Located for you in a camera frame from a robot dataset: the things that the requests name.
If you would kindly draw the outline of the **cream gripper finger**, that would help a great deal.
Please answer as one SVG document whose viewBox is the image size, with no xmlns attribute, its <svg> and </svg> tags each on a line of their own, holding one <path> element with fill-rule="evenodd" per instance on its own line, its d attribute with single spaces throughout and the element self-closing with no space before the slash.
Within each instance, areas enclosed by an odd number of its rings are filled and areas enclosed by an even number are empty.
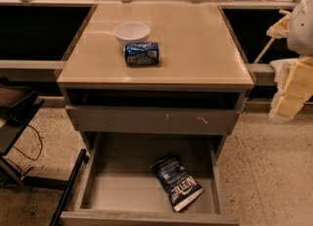
<svg viewBox="0 0 313 226">
<path fill-rule="evenodd" d="M 276 93 L 271 103 L 269 118 L 278 123 L 290 121 L 300 112 L 303 106 L 304 103 L 301 100 Z"/>
<path fill-rule="evenodd" d="M 283 93 L 308 101 L 313 95 L 313 58 L 300 57 L 291 67 Z"/>
</svg>

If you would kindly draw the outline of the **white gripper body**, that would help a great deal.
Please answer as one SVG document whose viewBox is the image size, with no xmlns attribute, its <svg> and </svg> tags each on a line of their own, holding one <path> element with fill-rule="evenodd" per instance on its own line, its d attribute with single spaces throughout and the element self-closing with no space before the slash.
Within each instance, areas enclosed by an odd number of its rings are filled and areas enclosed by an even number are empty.
<svg viewBox="0 0 313 226">
<path fill-rule="evenodd" d="M 281 9 L 279 13 L 282 14 L 283 17 L 279 19 L 276 23 L 271 25 L 267 29 L 266 34 L 272 38 L 287 38 L 289 34 L 289 22 L 291 18 L 291 12 Z"/>
</svg>

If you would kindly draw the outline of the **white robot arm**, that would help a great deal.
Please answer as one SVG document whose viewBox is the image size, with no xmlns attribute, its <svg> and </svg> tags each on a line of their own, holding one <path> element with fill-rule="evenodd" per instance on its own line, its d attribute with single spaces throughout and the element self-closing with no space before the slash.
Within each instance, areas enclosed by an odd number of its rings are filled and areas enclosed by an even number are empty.
<svg viewBox="0 0 313 226">
<path fill-rule="evenodd" d="M 277 72 L 277 93 L 269 112 L 273 121 L 287 122 L 313 96 L 313 0 L 300 0 L 266 34 L 286 38 L 288 48 L 299 55 L 293 64 L 283 63 Z"/>
</svg>

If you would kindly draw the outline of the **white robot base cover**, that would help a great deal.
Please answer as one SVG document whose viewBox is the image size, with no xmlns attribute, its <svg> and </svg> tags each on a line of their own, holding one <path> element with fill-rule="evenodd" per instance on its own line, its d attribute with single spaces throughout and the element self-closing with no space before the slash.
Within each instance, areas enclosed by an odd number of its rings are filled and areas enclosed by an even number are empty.
<svg viewBox="0 0 313 226">
<path fill-rule="evenodd" d="M 283 67 L 289 67 L 297 61 L 297 58 L 280 59 L 270 62 L 270 66 L 274 70 L 274 82 L 277 83 L 280 78 L 280 73 Z"/>
</svg>

